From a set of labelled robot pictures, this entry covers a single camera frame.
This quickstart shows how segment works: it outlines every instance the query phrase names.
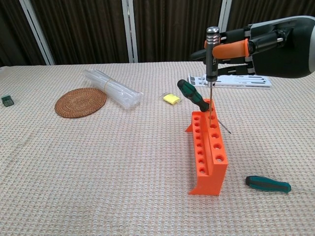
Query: screwdriver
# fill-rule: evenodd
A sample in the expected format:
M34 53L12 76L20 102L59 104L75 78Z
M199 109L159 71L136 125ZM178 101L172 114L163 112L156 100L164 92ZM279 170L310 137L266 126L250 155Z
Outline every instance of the screwdriver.
M218 79L218 60L213 56L212 50L214 47L218 46L220 43L220 29L219 27L209 27L206 33L206 72L208 87L210 88L210 115L211 115L211 105L212 105L212 88L214 82Z
M177 87L186 98L198 105L202 112L209 110L209 103L203 100L202 96L197 92L196 88L192 84L182 79L177 82ZM219 121L219 119L218 122L223 126L224 129L227 130L227 132L231 134L231 132L221 123L221 121Z
M261 176L247 176L245 184L251 188L260 189L268 192L284 192L291 191L291 185L287 182L279 182L270 178Z

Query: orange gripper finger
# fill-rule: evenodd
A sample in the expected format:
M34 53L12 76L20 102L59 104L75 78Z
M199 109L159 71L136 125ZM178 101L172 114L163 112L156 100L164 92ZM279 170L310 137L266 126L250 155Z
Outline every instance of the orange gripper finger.
M248 39L235 43L221 44L213 48L212 55L217 59L248 57Z

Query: screwdriver shaft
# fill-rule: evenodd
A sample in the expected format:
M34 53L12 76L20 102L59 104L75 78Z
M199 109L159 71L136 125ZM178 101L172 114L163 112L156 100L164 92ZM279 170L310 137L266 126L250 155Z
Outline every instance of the screwdriver shaft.
M227 132L229 132L230 134L232 134L231 131L229 131L229 130L225 127L225 125L222 124L221 121L219 121L219 119L218 119L218 122L220 123L220 125L222 125L222 127L223 127Z
M209 116L209 126L211 126L211 112L212 112L212 82L210 82L211 85L210 85L210 109L209 109L209 112L210 112L210 116Z

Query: green small object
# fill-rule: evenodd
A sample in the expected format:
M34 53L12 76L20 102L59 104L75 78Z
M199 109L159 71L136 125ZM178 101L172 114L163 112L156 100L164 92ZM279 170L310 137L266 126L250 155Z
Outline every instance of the green small object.
M287 182L279 182L270 178L261 176L247 176L245 183L247 186L268 192L284 192L291 191L291 185Z
M186 98L198 105L202 112L209 110L209 103L203 100L202 96L197 92L193 85L188 83L186 80L180 80L177 82L177 87Z
M2 103L4 104L4 106L6 106L6 107L14 105L14 102L13 102L10 95L2 96L1 100L2 100Z

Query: dark curtain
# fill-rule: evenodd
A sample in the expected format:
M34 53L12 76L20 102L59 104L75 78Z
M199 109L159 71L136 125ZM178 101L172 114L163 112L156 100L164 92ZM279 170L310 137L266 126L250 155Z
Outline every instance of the dark curtain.
M129 62L121 0L31 0L56 64Z
M19 0L0 0L0 67L45 64Z
M133 0L139 62L185 61L219 22L220 0Z
M227 30L289 16L315 16L314 0L233 0Z

